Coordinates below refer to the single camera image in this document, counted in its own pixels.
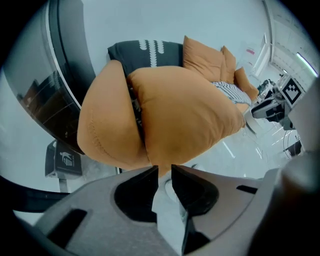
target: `black object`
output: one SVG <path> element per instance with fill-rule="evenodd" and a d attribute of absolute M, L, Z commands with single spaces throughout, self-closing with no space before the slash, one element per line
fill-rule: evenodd
<path fill-rule="evenodd" d="M 144 141 L 145 133 L 142 127 L 142 110 L 138 101 L 137 96 L 135 95 L 134 89 L 131 84 L 128 84 L 129 95 L 131 99 L 132 109 L 135 116 L 136 126 L 138 127 L 140 137 Z"/>
<path fill-rule="evenodd" d="M 86 215 L 87 212 L 85 210 L 73 209 L 57 224 L 47 237 L 57 246 L 65 248 Z"/>
<path fill-rule="evenodd" d="M 257 193 L 258 189 L 255 187 L 251 187 L 251 186 L 246 186 L 246 185 L 240 185 L 236 187 L 237 190 L 241 190 L 250 194 L 255 194 Z"/>
<path fill-rule="evenodd" d="M 268 116 L 268 117 L 266 117 L 266 119 L 269 122 L 279 123 L 279 120 L 282 120 L 283 118 L 285 118 L 285 109 L 282 107 L 281 104 L 279 104 L 278 106 L 267 110 L 265 112 L 265 114 Z"/>
<path fill-rule="evenodd" d="M 61 2 L 68 2 L 68 5 L 77 6 L 74 12 L 71 11 L 70 15 L 65 19 L 73 21 L 73 17 L 77 17 L 79 20 L 79 16 L 82 15 L 80 10 L 82 2 L 80 0 Z M 54 60 L 58 62 L 59 69 L 67 85 L 71 88 L 76 84 L 77 89 L 73 91 L 75 94 L 82 91 L 82 86 L 75 83 L 73 73 L 69 69 L 70 63 L 64 57 L 67 52 L 64 52 L 64 49 L 61 48 L 60 32 L 64 31 L 64 26 L 59 27 L 58 1 L 50 1 L 48 10 L 51 39 L 48 37 L 48 26 L 46 26 L 46 8 L 47 5 L 40 8 L 30 19 L 25 29 L 22 30 L 3 65 L 3 70 L 8 85 L 25 111 L 46 132 L 81 154 L 82 151 L 77 143 L 80 108 L 64 84 Z M 78 37 L 73 37 L 76 34 L 75 31 L 70 31 L 70 33 L 72 34 L 69 35 L 69 43 L 77 42 L 77 47 L 79 44 L 83 45 L 81 40 L 77 40 Z M 51 43 L 53 44 L 54 53 L 50 48 Z M 78 56 L 82 56 L 84 53 L 85 50 L 77 51 Z M 32 60 L 32 64 L 26 68 L 30 60 Z"/>
<path fill-rule="evenodd" d="M 268 80 L 264 80 L 264 82 L 258 86 L 257 89 L 259 91 L 259 95 L 264 91 L 264 89 L 268 84 L 269 84 Z"/>
<path fill-rule="evenodd" d="M 274 95 L 274 93 L 272 92 L 272 90 L 269 90 L 266 94 L 266 96 L 264 97 L 264 99 L 268 99 L 270 98 L 272 95 Z"/>
<path fill-rule="evenodd" d="M 114 192 L 115 204 L 131 220 L 157 222 L 152 203 L 158 189 L 158 166 L 121 183 Z"/>
<path fill-rule="evenodd" d="M 182 253 L 188 254 L 209 243 L 210 240 L 196 231 L 192 217 L 207 213 L 217 202 L 219 191 L 211 182 L 171 165 L 172 187 L 188 213 L 182 244 Z"/>
<path fill-rule="evenodd" d="M 46 148 L 45 176 L 58 179 L 76 179 L 82 175 L 80 155 L 58 140 Z"/>
<path fill-rule="evenodd" d="M 42 191 L 15 184 L 0 176 L 0 187 L 8 197 L 7 202 L 11 209 L 26 213 L 43 213 L 49 207 L 69 195 Z"/>
<path fill-rule="evenodd" d="M 313 255 L 319 250 L 319 151 L 294 157 L 279 172 L 248 256 Z"/>
<path fill-rule="evenodd" d="M 183 45 L 156 40 L 117 42 L 108 48 L 111 60 L 121 62 L 127 77 L 139 68 L 183 66 Z"/>
<path fill-rule="evenodd" d="M 298 140 L 297 142 L 295 142 L 294 144 L 292 144 L 291 146 L 289 146 L 285 150 L 283 150 L 283 152 L 288 150 L 290 156 L 294 157 L 294 156 L 297 156 L 301 153 L 301 148 L 302 148 L 301 141 Z"/>
<path fill-rule="evenodd" d="M 251 114 L 259 109 L 262 109 L 265 106 L 268 106 L 272 102 L 272 99 L 265 100 L 264 102 L 261 102 L 258 106 L 255 106 L 253 109 L 251 109 Z"/>
<path fill-rule="evenodd" d="M 87 46 L 82 1 L 50 1 L 49 26 L 58 65 L 72 94 L 82 105 L 96 77 Z"/>

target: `striped blanket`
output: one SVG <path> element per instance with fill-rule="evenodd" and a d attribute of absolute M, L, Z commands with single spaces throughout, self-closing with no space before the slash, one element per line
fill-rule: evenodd
<path fill-rule="evenodd" d="M 252 102 L 249 96 L 240 90 L 236 85 L 227 82 L 212 82 L 225 96 L 227 96 L 234 104 L 245 103 L 251 106 Z"/>

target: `white pattern on cushion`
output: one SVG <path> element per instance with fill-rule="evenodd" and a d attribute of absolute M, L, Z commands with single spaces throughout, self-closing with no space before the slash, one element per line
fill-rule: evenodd
<path fill-rule="evenodd" d="M 158 53 L 164 54 L 165 53 L 164 43 L 160 40 L 157 40 L 156 45 L 158 46 Z"/>
<path fill-rule="evenodd" d="M 150 67 L 154 68 L 157 66 L 156 45 L 154 40 L 148 40 L 148 43 L 150 52 Z"/>
<path fill-rule="evenodd" d="M 249 96 L 240 90 L 235 84 L 221 82 L 212 82 L 225 96 L 229 98 L 234 104 L 242 103 L 252 105 L 252 101 Z"/>
<path fill-rule="evenodd" d="M 141 50 L 145 51 L 147 49 L 146 40 L 139 40 L 139 46 Z"/>

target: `black slot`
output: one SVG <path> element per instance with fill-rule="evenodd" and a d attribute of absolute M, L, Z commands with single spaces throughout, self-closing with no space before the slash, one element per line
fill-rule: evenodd
<path fill-rule="evenodd" d="M 158 171 L 155 165 L 115 189 L 115 204 L 131 220 L 157 223 L 157 214 L 152 211 L 152 204 L 158 189 Z"/>
<path fill-rule="evenodd" d="M 217 202 L 219 191 L 211 182 L 171 165 L 172 187 L 189 217 L 206 214 Z"/>
<path fill-rule="evenodd" d="M 263 107 L 268 106 L 269 104 L 272 103 L 272 100 L 273 99 L 268 99 L 268 100 L 265 100 L 265 101 L 261 102 L 258 106 L 256 106 L 253 109 L 251 109 L 251 113 L 255 112 L 255 111 L 259 110 L 259 109 L 262 109 Z"/>
<path fill-rule="evenodd" d="M 26 213 L 43 213 L 49 207 L 69 195 L 33 189 L 15 184 L 0 176 L 0 187 L 5 191 L 11 209 Z"/>
<path fill-rule="evenodd" d="M 246 185 L 240 185 L 236 187 L 237 190 L 241 190 L 250 194 L 255 194 L 257 192 L 257 188 L 251 187 L 251 186 L 246 186 Z"/>
<path fill-rule="evenodd" d="M 209 243 L 210 240 L 201 232 L 197 232 L 192 219 L 188 219 L 182 245 L 182 254 L 187 255 Z"/>
<path fill-rule="evenodd" d="M 87 212 L 81 209 L 74 209 L 68 213 L 47 236 L 53 243 L 65 248 L 71 237 L 80 226 Z"/>

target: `white floor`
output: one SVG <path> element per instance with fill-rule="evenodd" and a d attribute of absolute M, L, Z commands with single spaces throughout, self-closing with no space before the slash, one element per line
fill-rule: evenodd
<path fill-rule="evenodd" d="M 200 164 L 207 172 L 220 175 L 262 178 L 268 170 L 288 162 L 290 156 L 283 150 L 296 142 L 297 132 L 286 133 L 280 124 L 266 119 L 261 119 L 260 124 L 262 130 L 258 134 L 246 126 L 185 165 Z"/>

